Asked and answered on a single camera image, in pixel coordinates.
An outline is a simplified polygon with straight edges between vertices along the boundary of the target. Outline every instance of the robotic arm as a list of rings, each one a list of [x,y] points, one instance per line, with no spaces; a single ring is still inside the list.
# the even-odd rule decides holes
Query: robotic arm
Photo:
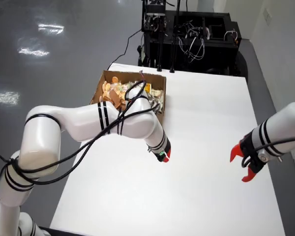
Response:
[[[0,236],[16,236],[18,227],[21,230],[20,226],[24,225],[27,225],[25,228],[37,228],[37,233],[33,236],[43,235],[34,222],[32,225],[32,220],[25,213],[21,213],[18,224],[19,206],[26,201],[34,187],[28,180],[37,180],[57,169],[58,165],[54,165],[41,171],[28,172],[59,161],[60,136],[64,130],[67,130],[76,141],[93,139],[102,131],[106,131],[106,134],[122,133],[129,138],[144,139],[148,150],[152,151],[160,162],[169,161],[171,144],[145,98],[146,92],[143,91],[138,96],[139,93],[138,87],[129,91],[128,98],[129,102],[133,99],[132,105],[122,114],[127,118],[120,122],[116,122],[120,113],[110,102],[72,109],[39,106],[29,112],[21,149],[18,157],[14,157],[17,158],[15,161],[19,168],[26,172],[24,171],[22,176],[13,164],[8,165],[0,179]]]
[[[240,140],[231,151],[231,162],[238,155],[243,157],[242,167],[248,166],[249,182],[271,160],[295,148],[295,102],[264,121]]]

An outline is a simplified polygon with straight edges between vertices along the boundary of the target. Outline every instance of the open cardboard box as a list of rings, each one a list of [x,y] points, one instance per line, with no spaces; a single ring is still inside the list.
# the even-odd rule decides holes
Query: open cardboard box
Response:
[[[99,97],[103,95],[102,86],[105,81],[108,83],[112,82],[112,78],[116,76],[122,84],[126,84],[128,82],[135,82],[142,80],[142,76],[140,73],[136,72],[120,72],[120,71],[107,71],[104,70],[100,80],[98,82],[96,92],[90,102],[90,104],[98,103]],[[163,124],[163,117],[165,113],[165,102],[166,102],[166,77],[161,75],[152,75],[144,73],[144,78],[147,83],[152,84],[152,89],[158,89],[164,91],[164,103],[163,103],[163,111],[162,113],[157,113],[157,118],[161,124]]]

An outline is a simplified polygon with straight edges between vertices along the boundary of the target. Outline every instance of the shiny floor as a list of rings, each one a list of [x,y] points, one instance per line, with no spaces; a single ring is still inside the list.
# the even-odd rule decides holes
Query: shiny floor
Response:
[[[208,11],[206,2],[212,3],[200,0],[198,9]],[[32,107],[89,103],[101,72],[123,53],[128,36],[140,29],[141,8],[140,0],[0,0],[1,155],[9,158],[20,148],[25,117]],[[140,39],[141,33],[130,40],[127,54],[118,62],[137,64]],[[240,51],[247,60],[248,87],[260,123],[275,109],[251,43],[243,40]],[[68,134],[62,135],[62,156],[78,146]],[[55,175],[72,163],[62,164]],[[294,162],[289,157],[281,165],[272,163],[270,171],[286,235],[295,235]],[[48,227],[65,182],[36,186],[22,211]]]

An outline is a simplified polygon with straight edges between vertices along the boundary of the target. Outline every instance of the cable bundle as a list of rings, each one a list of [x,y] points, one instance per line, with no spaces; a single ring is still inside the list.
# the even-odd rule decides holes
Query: cable bundle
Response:
[[[116,125],[119,126],[119,124],[123,123],[124,120],[126,120],[127,118],[130,118],[132,116],[136,116],[136,115],[140,115],[140,114],[143,114],[143,113],[147,113],[147,112],[150,112],[150,111],[155,111],[158,109],[159,107],[159,104],[155,105],[154,107],[152,108],[149,108],[149,109],[146,109],[146,110],[143,110],[143,111],[138,111],[138,112],[134,112],[134,113],[131,113],[131,114],[128,114],[126,115],[125,113],[129,110],[129,108],[135,103],[135,101],[138,99],[138,98],[142,98],[144,97],[143,96],[143,91],[144,91],[144,88],[146,86],[146,81],[144,80],[144,76],[142,74],[142,72],[140,72],[142,77],[143,77],[143,80],[142,81],[139,81],[139,82],[136,82],[132,87],[130,87],[126,94],[125,94],[125,100],[128,101],[127,103],[127,106],[126,106],[126,109],[122,112],[121,110],[119,111],[119,116],[117,119],[115,119],[110,125],[108,125],[105,129],[103,129],[98,135],[96,135],[92,140],[88,141],[86,144],[84,144],[83,146],[81,146],[78,150],[76,150],[73,154],[67,156],[66,158],[63,158],[57,162],[54,162],[52,164],[49,164],[47,166],[44,166],[44,167],[41,167],[41,168],[37,168],[37,169],[34,169],[34,170],[27,170],[27,169],[21,169],[18,165],[18,158],[15,158],[15,159],[10,159],[10,160],[6,160],[4,159],[2,156],[0,156],[0,159],[2,161],[4,161],[6,164],[4,165],[4,167],[1,169],[1,172],[0,172],[0,176],[2,175],[4,169],[9,166],[9,165],[12,165],[12,167],[14,168],[14,170],[16,171],[16,173],[21,176],[23,179],[25,179],[26,181],[28,181],[29,183],[31,184],[37,184],[37,185],[47,185],[47,184],[51,184],[51,183],[55,183],[55,182],[58,182],[60,180],[62,180],[63,178],[65,178],[66,176],[68,176],[71,172],[73,172],[78,166],[79,164],[82,162],[82,160],[84,159],[86,153],[88,152],[88,150],[90,149],[90,147],[93,145],[93,143],[98,140],[100,137],[102,137],[103,135],[105,135],[108,131],[110,131],[113,127],[115,127]],[[143,84],[143,86],[140,88],[140,91],[138,92],[138,94],[129,99],[127,97],[127,95],[129,94],[129,92],[134,88],[136,87],[137,85],[139,84]],[[55,179],[52,179],[52,180],[47,180],[47,181],[37,181],[37,180],[34,180],[34,179],[31,179],[29,177],[26,176],[26,174],[33,174],[33,173],[37,173],[37,172],[40,172],[40,171],[43,171],[43,170],[46,170],[48,168],[51,168],[53,166],[56,166],[56,165],[59,165],[65,161],[68,161],[70,160],[71,158],[75,157],[78,153],[80,153],[82,150],[84,150],[84,153],[82,154],[81,158],[78,160],[78,162],[71,168],[69,169],[66,173],[62,174],[61,176],[59,176],[58,178],[55,178]]]

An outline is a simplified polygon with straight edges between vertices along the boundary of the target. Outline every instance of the white table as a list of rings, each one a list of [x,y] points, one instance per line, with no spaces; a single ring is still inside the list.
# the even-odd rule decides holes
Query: white table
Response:
[[[243,183],[241,158],[230,163],[232,147],[257,125],[245,79],[110,68],[142,69],[167,77],[170,161],[158,162],[143,140],[101,138],[69,176],[51,228],[90,236],[283,236],[267,165]]]

